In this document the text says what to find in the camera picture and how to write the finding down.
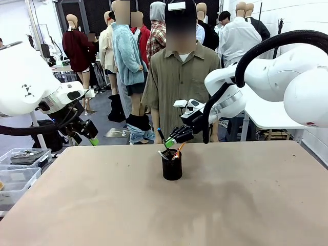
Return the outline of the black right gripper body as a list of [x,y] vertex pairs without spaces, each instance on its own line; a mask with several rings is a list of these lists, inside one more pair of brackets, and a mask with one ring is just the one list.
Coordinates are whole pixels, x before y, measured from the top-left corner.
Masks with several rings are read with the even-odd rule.
[[183,117],[182,122],[184,124],[183,133],[198,134],[203,131],[203,116],[191,115],[190,117]]

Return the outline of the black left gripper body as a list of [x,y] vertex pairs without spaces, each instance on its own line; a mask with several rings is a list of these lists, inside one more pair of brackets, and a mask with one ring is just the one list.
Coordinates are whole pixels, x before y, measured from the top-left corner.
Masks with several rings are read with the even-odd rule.
[[98,135],[98,130],[94,123],[87,119],[74,119],[71,123],[65,126],[66,133],[73,137],[75,134],[86,137],[87,139],[95,139]]

